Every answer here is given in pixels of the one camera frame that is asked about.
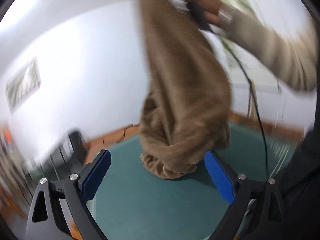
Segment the person's right hand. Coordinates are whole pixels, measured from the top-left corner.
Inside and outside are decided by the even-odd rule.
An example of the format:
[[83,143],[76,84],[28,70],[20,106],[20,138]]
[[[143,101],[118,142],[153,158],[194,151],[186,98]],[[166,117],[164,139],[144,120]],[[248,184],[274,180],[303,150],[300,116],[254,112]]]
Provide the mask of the person's right hand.
[[221,0],[186,0],[188,2],[195,2],[201,8],[204,9],[204,16],[206,20],[215,25],[219,26],[219,10],[224,7],[224,3]]

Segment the beige knit sleeve forearm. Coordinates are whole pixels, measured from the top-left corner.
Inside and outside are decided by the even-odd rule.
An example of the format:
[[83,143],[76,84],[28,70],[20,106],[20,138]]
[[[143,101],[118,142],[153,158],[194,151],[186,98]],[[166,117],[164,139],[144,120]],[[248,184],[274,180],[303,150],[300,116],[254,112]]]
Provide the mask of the beige knit sleeve forearm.
[[292,41],[238,9],[224,5],[217,16],[224,37],[251,53],[275,77],[294,90],[316,88],[318,42],[311,16]]

